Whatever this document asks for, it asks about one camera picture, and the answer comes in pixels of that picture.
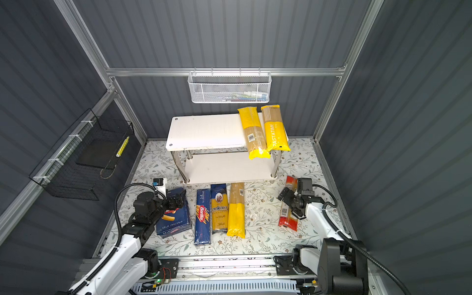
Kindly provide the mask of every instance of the basket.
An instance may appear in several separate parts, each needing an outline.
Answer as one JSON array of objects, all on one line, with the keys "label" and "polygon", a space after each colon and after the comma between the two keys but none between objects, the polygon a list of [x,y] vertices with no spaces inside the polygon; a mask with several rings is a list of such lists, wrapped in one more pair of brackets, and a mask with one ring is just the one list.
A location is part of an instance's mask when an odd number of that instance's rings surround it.
[{"label": "basket", "polygon": [[272,77],[188,75],[192,102],[195,103],[267,103]]},{"label": "basket", "polygon": [[98,201],[133,134],[131,122],[94,117],[70,135],[72,140],[56,158],[47,160],[43,175],[37,167],[30,179],[54,197]]}]

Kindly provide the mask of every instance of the leaf pattern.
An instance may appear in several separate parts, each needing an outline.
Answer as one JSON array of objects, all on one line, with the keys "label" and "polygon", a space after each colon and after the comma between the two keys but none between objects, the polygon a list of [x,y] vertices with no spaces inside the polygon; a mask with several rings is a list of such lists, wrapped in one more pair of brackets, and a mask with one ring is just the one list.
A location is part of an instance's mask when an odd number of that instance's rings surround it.
[{"label": "leaf pattern", "polygon": [[[183,186],[181,178],[170,152],[165,148],[165,141],[148,142],[138,168],[134,174],[133,182],[150,183],[153,178],[166,177],[167,189]],[[320,248],[320,238],[313,230],[313,226],[307,219],[298,221],[297,231],[279,227],[281,201],[277,199],[283,189],[287,175],[296,177],[310,177],[313,183],[327,186],[320,164],[316,158],[312,139],[291,138],[290,152],[282,153],[282,160],[278,169],[278,178],[272,181],[252,181],[244,184],[245,194],[245,229],[246,238],[229,237],[225,233],[216,233],[211,237],[211,244],[204,246],[194,245],[195,224],[195,200],[196,191],[199,188],[209,188],[209,184],[186,185],[187,201],[190,210],[192,229],[179,234],[161,238],[155,233],[151,235],[144,248],[155,249],[159,256],[188,256],[188,255],[225,255],[225,254],[262,254],[262,253],[289,253],[297,244],[310,244]],[[236,152],[245,151],[245,148],[201,150],[194,153]],[[186,160],[186,154],[180,153],[182,163]],[[133,186],[129,188],[119,217],[122,225],[127,222],[134,212],[133,201],[137,195],[145,191],[145,187]],[[328,194],[320,188],[314,189],[315,193],[328,200]],[[332,220],[342,226],[336,209],[329,209]],[[108,235],[102,255],[109,251],[117,240],[116,224]]]}]

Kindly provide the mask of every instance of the table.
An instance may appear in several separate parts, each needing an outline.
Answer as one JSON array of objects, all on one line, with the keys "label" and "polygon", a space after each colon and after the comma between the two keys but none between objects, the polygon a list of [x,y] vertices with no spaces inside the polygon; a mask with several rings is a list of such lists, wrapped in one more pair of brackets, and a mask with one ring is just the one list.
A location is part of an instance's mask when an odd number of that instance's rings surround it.
[{"label": "table", "polygon": [[[264,126],[262,113],[258,115],[261,126]],[[166,143],[166,149],[171,152],[185,184],[234,183],[277,178],[281,151],[272,151],[269,159],[253,160],[249,159],[248,152],[191,153],[192,150],[245,146],[239,114],[173,117]],[[179,157],[181,151],[187,152],[185,168]]]}]

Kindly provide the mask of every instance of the blue pasta box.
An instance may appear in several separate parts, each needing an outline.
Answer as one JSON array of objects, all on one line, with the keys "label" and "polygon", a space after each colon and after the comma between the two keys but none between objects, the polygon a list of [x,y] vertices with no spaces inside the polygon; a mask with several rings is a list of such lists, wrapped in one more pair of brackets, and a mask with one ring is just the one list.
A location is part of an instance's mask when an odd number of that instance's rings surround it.
[{"label": "blue pasta box", "polygon": [[167,192],[167,197],[177,194],[183,196],[184,206],[176,210],[167,210],[164,216],[156,223],[156,233],[163,238],[192,228],[190,224],[190,211],[188,210],[187,198],[185,197],[186,190],[183,187],[173,189]]},{"label": "blue pasta box", "polygon": [[210,243],[210,189],[197,190],[197,212],[195,215],[195,245]]}]

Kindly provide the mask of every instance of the white wire basket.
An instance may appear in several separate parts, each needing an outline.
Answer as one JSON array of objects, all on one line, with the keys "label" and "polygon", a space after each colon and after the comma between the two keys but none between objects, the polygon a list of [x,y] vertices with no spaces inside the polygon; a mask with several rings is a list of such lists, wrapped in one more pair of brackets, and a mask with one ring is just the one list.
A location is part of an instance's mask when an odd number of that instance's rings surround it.
[{"label": "white wire basket", "polygon": [[188,75],[192,102],[195,103],[267,103],[269,102],[270,73],[253,76]]}]

